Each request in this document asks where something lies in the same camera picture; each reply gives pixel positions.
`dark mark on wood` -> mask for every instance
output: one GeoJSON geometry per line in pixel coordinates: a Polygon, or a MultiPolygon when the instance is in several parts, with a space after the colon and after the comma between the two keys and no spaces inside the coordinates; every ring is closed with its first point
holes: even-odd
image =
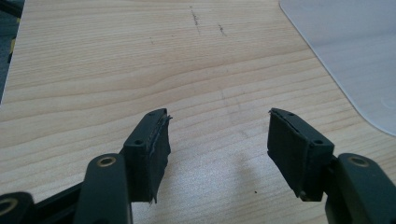
{"type": "Polygon", "coordinates": [[[197,28],[198,34],[200,35],[201,31],[199,30],[199,26],[198,26],[199,25],[198,17],[195,15],[194,11],[192,10],[192,7],[190,7],[190,8],[191,8],[192,18],[194,19],[194,22],[195,22],[195,27],[197,28]]]}
{"type": "Polygon", "coordinates": [[[219,28],[220,28],[220,31],[221,31],[221,34],[223,35],[223,36],[227,36],[225,33],[224,33],[224,29],[222,28],[222,26],[219,24],[219,28]]]}

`wooden table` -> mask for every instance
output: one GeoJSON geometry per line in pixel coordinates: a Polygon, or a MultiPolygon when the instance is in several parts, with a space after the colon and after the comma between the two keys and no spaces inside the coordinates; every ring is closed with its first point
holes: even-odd
{"type": "Polygon", "coordinates": [[[276,0],[37,0],[0,109],[0,194],[39,202],[76,184],[161,107],[172,154],[159,202],[133,203],[136,223],[326,223],[267,155],[271,107],[396,182],[396,138],[356,112],[276,0]]]}

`scratch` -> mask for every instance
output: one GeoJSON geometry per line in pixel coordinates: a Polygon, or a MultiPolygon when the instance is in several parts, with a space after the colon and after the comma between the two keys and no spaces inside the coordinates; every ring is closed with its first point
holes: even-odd
{"type": "Polygon", "coordinates": [[[190,8],[191,8],[192,18],[194,19],[194,22],[195,22],[195,27],[197,28],[198,34],[200,35],[201,31],[199,30],[199,26],[198,26],[199,25],[198,17],[195,15],[194,11],[192,10],[192,7],[190,7],[190,8]]]}
{"type": "Polygon", "coordinates": [[[222,26],[219,24],[219,28],[220,28],[220,31],[221,31],[221,34],[222,34],[222,36],[227,36],[225,33],[224,33],[224,28],[222,28],[222,26]]]}
{"type": "Polygon", "coordinates": [[[221,100],[225,100],[224,91],[220,90],[220,93],[221,93],[221,100]]]}

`black bracket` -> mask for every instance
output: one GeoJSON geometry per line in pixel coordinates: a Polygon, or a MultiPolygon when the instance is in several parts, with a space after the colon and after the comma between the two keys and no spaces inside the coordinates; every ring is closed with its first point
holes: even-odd
{"type": "Polygon", "coordinates": [[[328,195],[326,216],[335,223],[396,223],[396,188],[374,161],[345,153],[297,115],[272,108],[268,155],[304,202],[328,195]]]}
{"type": "Polygon", "coordinates": [[[157,202],[171,152],[170,119],[166,109],[147,113],[120,154],[96,157],[82,183],[40,203],[26,192],[0,196],[0,223],[132,223],[131,203],[157,202]]]}

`metal rivet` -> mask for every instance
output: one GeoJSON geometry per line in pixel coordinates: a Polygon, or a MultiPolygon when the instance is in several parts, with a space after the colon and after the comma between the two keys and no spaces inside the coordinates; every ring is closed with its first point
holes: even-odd
{"type": "Polygon", "coordinates": [[[114,157],[103,157],[96,164],[100,167],[107,167],[116,162],[116,158],[114,157]]]}
{"type": "Polygon", "coordinates": [[[361,157],[351,156],[348,158],[349,162],[360,167],[368,167],[370,163],[361,157]]]}
{"type": "Polygon", "coordinates": [[[0,201],[0,204],[4,204],[4,203],[7,203],[7,206],[6,208],[0,210],[0,216],[5,215],[8,212],[12,211],[12,209],[14,209],[17,206],[18,200],[14,198],[6,198],[0,201]]]}

